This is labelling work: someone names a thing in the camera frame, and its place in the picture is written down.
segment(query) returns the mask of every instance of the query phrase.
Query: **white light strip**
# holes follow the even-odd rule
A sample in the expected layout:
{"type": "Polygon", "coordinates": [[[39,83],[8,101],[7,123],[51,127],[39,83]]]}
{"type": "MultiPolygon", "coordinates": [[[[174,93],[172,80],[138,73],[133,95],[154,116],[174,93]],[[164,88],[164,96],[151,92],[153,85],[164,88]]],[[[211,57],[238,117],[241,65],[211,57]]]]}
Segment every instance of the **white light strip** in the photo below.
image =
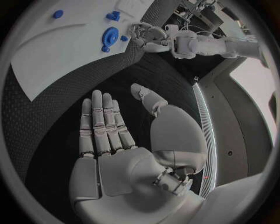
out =
{"type": "Polygon", "coordinates": [[[214,148],[214,157],[215,157],[214,160],[215,160],[215,162],[214,162],[214,164],[213,163],[211,164],[211,165],[214,165],[214,167],[213,167],[214,168],[214,174],[213,174],[213,180],[212,180],[214,182],[214,184],[213,184],[213,189],[214,189],[215,186],[216,186],[216,179],[217,179],[217,144],[216,144],[216,139],[215,139],[215,134],[214,134],[214,128],[213,128],[213,124],[212,124],[212,120],[211,120],[211,116],[210,116],[207,104],[205,102],[205,98],[202,94],[202,91],[201,91],[198,83],[196,83],[194,85],[194,87],[197,87],[197,89],[198,89],[198,92],[195,91],[195,94],[199,93],[199,95],[200,95],[200,97],[203,101],[203,107],[206,110],[206,117],[209,120],[209,124],[210,124],[210,134],[212,136],[212,140],[213,140],[213,143],[214,143],[213,148],[214,148]]]}

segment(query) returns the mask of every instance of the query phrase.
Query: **blue object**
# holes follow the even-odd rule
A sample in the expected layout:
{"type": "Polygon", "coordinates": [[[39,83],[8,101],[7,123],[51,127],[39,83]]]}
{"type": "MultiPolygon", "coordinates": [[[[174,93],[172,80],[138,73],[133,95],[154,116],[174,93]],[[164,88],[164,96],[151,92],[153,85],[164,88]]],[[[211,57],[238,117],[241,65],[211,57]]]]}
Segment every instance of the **blue object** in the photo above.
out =
{"type": "Polygon", "coordinates": [[[102,51],[103,52],[109,52],[110,51],[110,46],[112,46],[119,37],[119,30],[115,27],[110,27],[108,28],[102,36],[102,43],[103,43],[103,47],[102,47],[102,51]]]}
{"type": "Polygon", "coordinates": [[[113,11],[112,13],[108,13],[106,15],[106,18],[109,20],[119,21],[119,15],[120,15],[120,12],[113,11]]]}
{"type": "Polygon", "coordinates": [[[62,15],[63,15],[63,10],[57,10],[57,11],[53,14],[53,17],[54,17],[55,19],[58,19],[58,18],[62,17],[62,15]]]}
{"type": "Polygon", "coordinates": [[[126,36],[123,36],[123,35],[122,35],[122,36],[120,37],[120,40],[125,42],[125,41],[128,40],[128,38],[127,38],[126,36]]]}

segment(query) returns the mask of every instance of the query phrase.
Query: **led light strip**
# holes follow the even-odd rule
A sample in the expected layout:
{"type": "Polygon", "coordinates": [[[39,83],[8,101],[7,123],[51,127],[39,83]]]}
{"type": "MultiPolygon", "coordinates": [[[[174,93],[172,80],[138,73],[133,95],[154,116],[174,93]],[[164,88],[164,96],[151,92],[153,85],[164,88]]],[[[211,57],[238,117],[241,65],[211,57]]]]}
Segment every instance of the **led light strip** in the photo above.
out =
{"type": "Polygon", "coordinates": [[[201,197],[206,198],[216,186],[217,146],[211,117],[198,83],[193,85],[193,90],[196,96],[202,130],[204,132],[208,149],[208,159],[204,165],[203,178],[199,192],[201,197]]]}

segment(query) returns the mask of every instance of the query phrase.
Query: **robotic hand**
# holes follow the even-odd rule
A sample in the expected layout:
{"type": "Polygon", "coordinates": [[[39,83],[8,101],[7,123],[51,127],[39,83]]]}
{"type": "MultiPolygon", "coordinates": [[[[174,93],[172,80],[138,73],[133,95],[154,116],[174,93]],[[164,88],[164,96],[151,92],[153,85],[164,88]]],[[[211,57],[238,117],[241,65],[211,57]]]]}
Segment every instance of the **robotic hand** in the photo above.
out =
{"type": "Polygon", "coordinates": [[[166,25],[165,30],[147,23],[134,23],[130,33],[133,40],[146,52],[163,52],[171,50],[175,58],[191,59],[196,54],[211,56],[220,54],[226,58],[237,56],[257,58],[264,62],[257,42],[240,41],[229,37],[215,39],[197,35],[191,30],[179,30],[177,25],[166,25]]]}
{"type": "Polygon", "coordinates": [[[71,174],[70,201],[79,216],[96,223],[108,223],[100,212],[116,207],[122,208],[117,219],[131,209],[132,217],[141,215],[149,206],[158,218],[166,216],[190,197],[192,180],[187,175],[199,172],[207,159],[203,132],[184,110],[138,84],[131,86],[131,93],[156,117],[152,152],[135,145],[110,94],[95,90],[92,101],[83,102],[80,158],[71,174]]]}

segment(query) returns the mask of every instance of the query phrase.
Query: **blue plastic part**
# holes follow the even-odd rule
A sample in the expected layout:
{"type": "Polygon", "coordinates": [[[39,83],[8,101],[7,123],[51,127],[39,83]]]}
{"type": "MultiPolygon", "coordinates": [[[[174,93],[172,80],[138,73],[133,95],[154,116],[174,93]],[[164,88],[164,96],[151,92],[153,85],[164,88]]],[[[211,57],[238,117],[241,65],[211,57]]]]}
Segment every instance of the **blue plastic part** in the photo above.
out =
{"type": "Polygon", "coordinates": [[[106,18],[109,19],[109,20],[119,21],[120,12],[118,12],[118,11],[113,11],[112,13],[108,13],[108,14],[106,15],[106,18]]]}
{"type": "Polygon", "coordinates": [[[105,53],[108,53],[110,51],[110,48],[108,48],[107,46],[103,46],[101,50],[105,53]]]}
{"type": "Polygon", "coordinates": [[[57,11],[53,14],[53,17],[54,17],[55,19],[58,19],[58,18],[62,17],[62,15],[63,15],[63,10],[57,10],[57,11]]]}
{"type": "Polygon", "coordinates": [[[128,38],[127,38],[126,36],[123,36],[123,35],[122,35],[122,36],[120,37],[120,40],[125,42],[125,41],[128,41],[128,38]]]}
{"type": "Polygon", "coordinates": [[[115,27],[110,27],[108,28],[102,36],[102,43],[103,43],[103,47],[102,47],[102,51],[103,52],[109,52],[110,49],[109,47],[112,46],[119,37],[119,30],[115,27]]]}

